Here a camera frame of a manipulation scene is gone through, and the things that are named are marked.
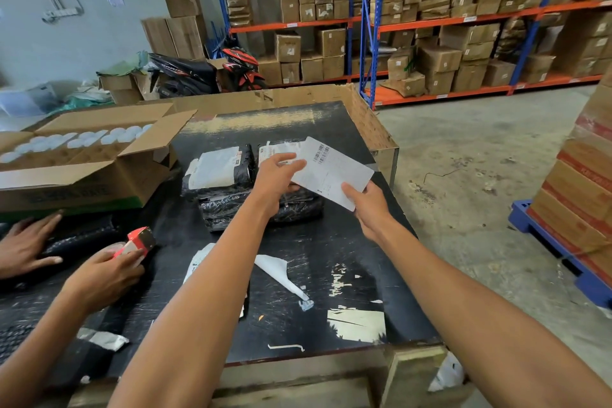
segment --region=plastic pallet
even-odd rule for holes
[[[531,200],[517,200],[512,203],[512,212],[508,216],[508,221],[520,232],[538,233],[541,236],[539,240],[543,239],[555,251],[558,258],[567,260],[579,272],[574,281],[576,287],[597,306],[612,310],[612,288],[527,214],[530,204]]]

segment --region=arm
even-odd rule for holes
[[[342,189],[421,308],[493,406],[612,406],[612,390],[538,321],[427,250],[372,182]]]
[[[264,228],[304,160],[270,157],[215,247],[166,305],[121,377],[108,406],[207,406],[238,323]]]
[[[144,273],[142,266],[134,268],[140,251],[109,261],[121,246],[107,247],[83,263],[66,280],[30,335],[0,366],[3,407],[32,406],[47,374],[88,315],[113,303]]]

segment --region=open cardboard box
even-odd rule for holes
[[[0,133],[0,153],[36,135],[153,126],[130,143],[29,153],[0,164],[0,220],[142,207],[176,162],[170,141],[196,110],[172,103],[109,107],[65,113],[33,132]]]
[[[295,105],[341,101],[344,103],[363,141],[370,149],[378,169],[393,188],[400,149],[374,112],[361,98],[353,84],[323,84],[285,89],[233,92],[223,95],[200,95],[160,100],[172,102],[174,110],[197,109],[195,117],[211,118],[225,113],[247,112]]]

